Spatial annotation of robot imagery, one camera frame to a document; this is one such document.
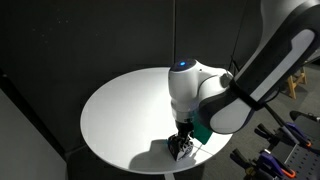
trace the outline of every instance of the black cable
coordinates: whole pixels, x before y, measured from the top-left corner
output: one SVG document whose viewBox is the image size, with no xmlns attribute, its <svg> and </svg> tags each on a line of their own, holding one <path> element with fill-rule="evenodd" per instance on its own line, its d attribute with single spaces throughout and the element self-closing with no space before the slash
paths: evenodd
<svg viewBox="0 0 320 180">
<path fill-rule="evenodd" d="M 279 95 L 279 93 L 280 93 L 280 87 L 278 88 L 277 93 L 272 98 L 268 99 L 265 103 L 268 103 L 268 102 L 274 100 Z"/>
<path fill-rule="evenodd" d="M 240 71 L 240 68 L 239 68 L 237 62 L 236 62 L 234 59 L 232 59 L 232 60 L 233 60 L 234 66 L 237 68 L 237 71 L 239 72 L 239 71 Z"/>
<path fill-rule="evenodd" d="M 247 7 L 247 2 L 248 2 L 248 0 L 246 0 L 246 2 L 244 3 L 243 13 L 242 13 L 242 17 L 241 17 L 241 20 L 240 20 L 240 27 L 239 27 L 239 29 L 238 29 L 236 41 L 235 41 L 235 43 L 234 43 L 234 47 L 233 47 L 233 50 L 232 50 L 231 61 L 230 61 L 230 65 L 229 65 L 229 69 L 228 69 L 228 70 L 230 70 L 231 63 L 232 63 L 232 61 L 234 61 L 233 56 L 234 56 L 234 53 L 235 53 L 235 51 L 236 51 L 236 47 L 237 47 L 237 44 L 238 44 L 239 35 L 240 35 L 240 31 L 241 31 L 241 26 L 242 26 L 242 23 L 243 23 L 244 14 L 245 14 L 246 7 Z"/>
<path fill-rule="evenodd" d="M 238 72 L 239 72 L 239 71 L 237 71 L 237 69 L 234 68 L 233 75 L 236 76 L 236 75 L 238 74 Z"/>
<path fill-rule="evenodd" d="M 177 51 L 177 3 L 176 0 L 173 0 L 173 63 L 176 62 L 176 51 Z"/>
<path fill-rule="evenodd" d="M 286 126 L 286 123 L 283 121 L 283 119 L 281 119 L 281 117 L 276 112 L 274 112 L 273 109 L 271 109 L 271 107 L 267 103 L 263 105 L 281 127 Z"/>
</svg>

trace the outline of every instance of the round white table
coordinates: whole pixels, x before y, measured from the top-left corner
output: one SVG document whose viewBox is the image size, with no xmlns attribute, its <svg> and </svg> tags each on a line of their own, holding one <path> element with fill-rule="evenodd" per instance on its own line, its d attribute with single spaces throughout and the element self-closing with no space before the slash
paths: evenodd
<svg viewBox="0 0 320 180">
<path fill-rule="evenodd" d="M 90 149 L 119 169 L 140 174 L 172 173 L 200 165 L 218 153 L 232 134 L 213 133 L 206 145 L 193 139 L 189 157 L 176 162 L 166 139 L 177 133 L 168 89 L 169 68 L 119 76 L 99 88 L 81 114 L 81 132 Z"/>
</svg>

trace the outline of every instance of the table leg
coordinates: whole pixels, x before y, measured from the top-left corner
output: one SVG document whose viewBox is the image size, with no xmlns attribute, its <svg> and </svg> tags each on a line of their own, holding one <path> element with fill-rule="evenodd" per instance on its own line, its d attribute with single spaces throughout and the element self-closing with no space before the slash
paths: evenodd
<svg viewBox="0 0 320 180">
<path fill-rule="evenodd" d="M 164 174 L 164 178 L 165 178 L 165 180 L 174 180 L 173 173 L 171 173 L 171 174 Z"/>
</svg>

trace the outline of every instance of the black wall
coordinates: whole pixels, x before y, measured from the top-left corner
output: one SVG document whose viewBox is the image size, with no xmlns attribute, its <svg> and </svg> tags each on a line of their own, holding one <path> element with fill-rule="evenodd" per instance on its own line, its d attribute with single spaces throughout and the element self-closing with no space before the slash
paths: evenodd
<svg viewBox="0 0 320 180">
<path fill-rule="evenodd" d="M 176 14 L 177 60 L 191 57 L 227 68 L 234 55 L 244 64 L 262 33 L 260 0 L 177 0 Z"/>
<path fill-rule="evenodd" d="M 245 27 L 235 58 L 245 62 L 261 35 L 258 2 L 245 2 L 7 1 L 2 6 L 0 68 L 70 151 L 84 143 L 83 105 L 107 81 L 142 68 L 169 67 L 174 53 L 176 60 L 197 58 L 226 67 L 241 22 Z"/>
</svg>

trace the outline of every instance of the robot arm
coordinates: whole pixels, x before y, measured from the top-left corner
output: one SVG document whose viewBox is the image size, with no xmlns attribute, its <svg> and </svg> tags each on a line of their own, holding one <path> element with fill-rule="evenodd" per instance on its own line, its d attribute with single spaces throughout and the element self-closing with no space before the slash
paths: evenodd
<svg viewBox="0 0 320 180">
<path fill-rule="evenodd" d="M 262 0 L 261 11 L 260 44 L 235 77 L 196 60 L 179 61 L 171 67 L 169 92 L 179 133 L 169 138 L 169 149 L 176 160 L 190 152 L 184 148 L 190 145 L 196 114 L 213 132 L 240 130 L 319 47 L 320 0 Z"/>
</svg>

